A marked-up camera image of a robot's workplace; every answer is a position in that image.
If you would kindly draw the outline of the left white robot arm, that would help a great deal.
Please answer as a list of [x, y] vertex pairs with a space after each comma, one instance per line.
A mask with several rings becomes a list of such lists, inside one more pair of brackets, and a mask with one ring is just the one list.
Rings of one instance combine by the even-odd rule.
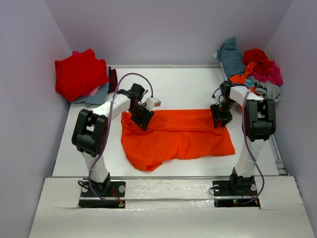
[[78, 114], [71, 142], [85, 160], [89, 172], [88, 188], [95, 195], [104, 196], [110, 188], [110, 173], [102, 154], [112, 120], [123, 112], [129, 112], [132, 121], [145, 131], [155, 114], [153, 108], [160, 106], [160, 100], [153, 96], [142, 103], [145, 91], [141, 85], [134, 83], [129, 90], [115, 91], [113, 98], [99, 107], [82, 109]]

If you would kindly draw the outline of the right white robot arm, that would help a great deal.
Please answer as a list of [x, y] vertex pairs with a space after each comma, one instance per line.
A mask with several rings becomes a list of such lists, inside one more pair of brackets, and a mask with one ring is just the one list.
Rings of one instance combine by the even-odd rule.
[[219, 101], [210, 106], [214, 127], [225, 127], [232, 121], [230, 112], [234, 104], [242, 108], [242, 132], [244, 144], [239, 160], [229, 180], [213, 182], [216, 197], [243, 196], [255, 186], [255, 170], [259, 170], [257, 160], [266, 141], [275, 133], [275, 101], [264, 99], [251, 92], [246, 85], [230, 80], [221, 83]]

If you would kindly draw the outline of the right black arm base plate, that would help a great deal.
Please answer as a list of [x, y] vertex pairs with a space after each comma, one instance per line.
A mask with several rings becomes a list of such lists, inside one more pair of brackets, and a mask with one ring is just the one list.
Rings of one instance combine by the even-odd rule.
[[237, 190], [233, 190], [230, 188], [229, 180], [214, 180], [212, 187], [209, 188], [209, 194], [214, 197], [214, 206], [216, 208], [260, 208], [261, 206], [258, 198], [251, 201], [258, 194], [255, 184], [252, 184], [249, 188], [239, 186]]

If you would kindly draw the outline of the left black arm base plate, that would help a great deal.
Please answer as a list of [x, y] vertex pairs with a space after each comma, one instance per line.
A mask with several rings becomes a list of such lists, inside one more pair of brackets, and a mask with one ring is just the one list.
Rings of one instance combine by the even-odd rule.
[[87, 179], [79, 180], [77, 183], [81, 187], [80, 197], [78, 201], [78, 206], [80, 208], [125, 208], [126, 181], [112, 181], [109, 189], [103, 193], [100, 193], [99, 191], [97, 191], [97, 189], [95, 189], [95, 192], [98, 193], [102, 199], [100, 199], [90, 190]]

